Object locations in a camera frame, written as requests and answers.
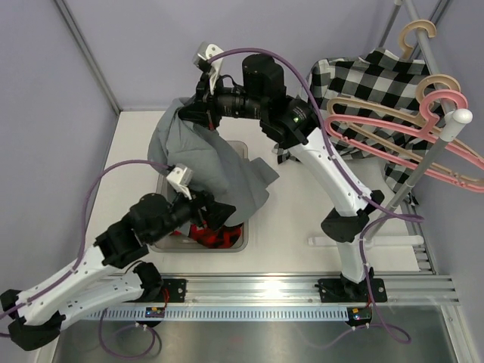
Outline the red black plaid shirt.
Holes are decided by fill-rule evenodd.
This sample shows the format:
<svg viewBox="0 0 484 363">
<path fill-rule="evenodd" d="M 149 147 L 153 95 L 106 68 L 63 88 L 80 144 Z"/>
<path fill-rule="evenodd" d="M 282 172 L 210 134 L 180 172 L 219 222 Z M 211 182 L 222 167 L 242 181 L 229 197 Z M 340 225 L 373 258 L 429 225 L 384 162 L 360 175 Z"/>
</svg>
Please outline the red black plaid shirt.
<svg viewBox="0 0 484 363">
<path fill-rule="evenodd" d="M 239 240 L 243 226 L 243 224 L 232 227 L 224 225 L 219 230 L 214 231 L 210 228 L 199 228 L 196 225 L 191 225 L 188 236 L 209 249 L 229 249 Z"/>
</svg>

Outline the grey shirt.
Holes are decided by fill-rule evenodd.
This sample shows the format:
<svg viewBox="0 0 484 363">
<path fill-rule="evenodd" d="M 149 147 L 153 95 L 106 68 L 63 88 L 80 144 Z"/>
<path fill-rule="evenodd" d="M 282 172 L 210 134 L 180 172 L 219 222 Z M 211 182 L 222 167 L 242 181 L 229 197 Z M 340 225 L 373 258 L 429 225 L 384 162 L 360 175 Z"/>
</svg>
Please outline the grey shirt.
<svg viewBox="0 0 484 363">
<path fill-rule="evenodd" d="M 178 110 L 188 100 L 176 98 L 169 105 L 152 134 L 147 158 L 166 166 L 179 163 L 187 166 L 193 171 L 189 188 L 207 191 L 217 202 L 224 203 L 216 197 L 229 190 L 230 181 L 226 178 L 219 152 L 226 149 L 228 154 L 234 152 L 234 149 L 217 131 L 205 129 L 178 117 Z M 268 200 L 268 186 L 279 178 L 279 174 L 261 158 L 251 160 L 250 171 L 244 174 L 250 180 L 251 196 L 244 198 L 247 203 L 245 206 L 249 208 L 242 214 L 241 219 L 238 219 L 236 212 L 242 212 L 244 204 L 236 207 L 236 202 L 225 202 L 236 207 L 236 212 L 229 217 L 225 226 L 232 227 L 245 223 L 246 216 L 249 220 Z"/>
</svg>

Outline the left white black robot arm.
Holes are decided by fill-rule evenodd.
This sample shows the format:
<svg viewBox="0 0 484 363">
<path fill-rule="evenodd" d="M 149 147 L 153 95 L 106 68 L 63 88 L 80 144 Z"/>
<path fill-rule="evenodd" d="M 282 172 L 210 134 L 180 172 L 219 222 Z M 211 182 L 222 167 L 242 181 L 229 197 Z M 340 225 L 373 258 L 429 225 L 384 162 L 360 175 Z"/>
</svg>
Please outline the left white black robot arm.
<svg viewBox="0 0 484 363">
<path fill-rule="evenodd" d="M 200 192 L 178 194 L 168 202 L 146 194 L 122 219 L 112 224 L 80 258 L 28 290 L 6 290 L 1 305 L 12 321 L 8 337 L 25 351 L 55 340 L 69 326 L 91 313 L 119 303 L 147 303 L 163 291 L 161 274 L 141 258 L 149 246 L 188 222 L 221 228 L 236 211 Z"/>
</svg>

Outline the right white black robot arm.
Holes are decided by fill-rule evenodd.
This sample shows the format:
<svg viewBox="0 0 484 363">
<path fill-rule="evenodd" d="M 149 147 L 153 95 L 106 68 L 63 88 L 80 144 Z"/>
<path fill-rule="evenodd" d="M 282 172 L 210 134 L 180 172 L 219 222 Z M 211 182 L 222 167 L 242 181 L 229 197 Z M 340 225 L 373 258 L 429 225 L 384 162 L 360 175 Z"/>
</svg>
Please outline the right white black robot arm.
<svg viewBox="0 0 484 363">
<path fill-rule="evenodd" d="M 211 130 L 223 117 L 257 119 L 262 132 L 297 158 L 333 202 L 321 229 L 337 245 L 341 274 L 318 281 L 321 301 L 374 302 L 383 282 L 374 278 L 361 233 L 384 194 L 362 184 L 336 152 L 314 97 L 287 94 L 284 70 L 310 94 L 306 80 L 287 60 L 258 48 L 210 50 L 196 54 L 194 64 L 203 74 L 180 118 Z"/>
</svg>

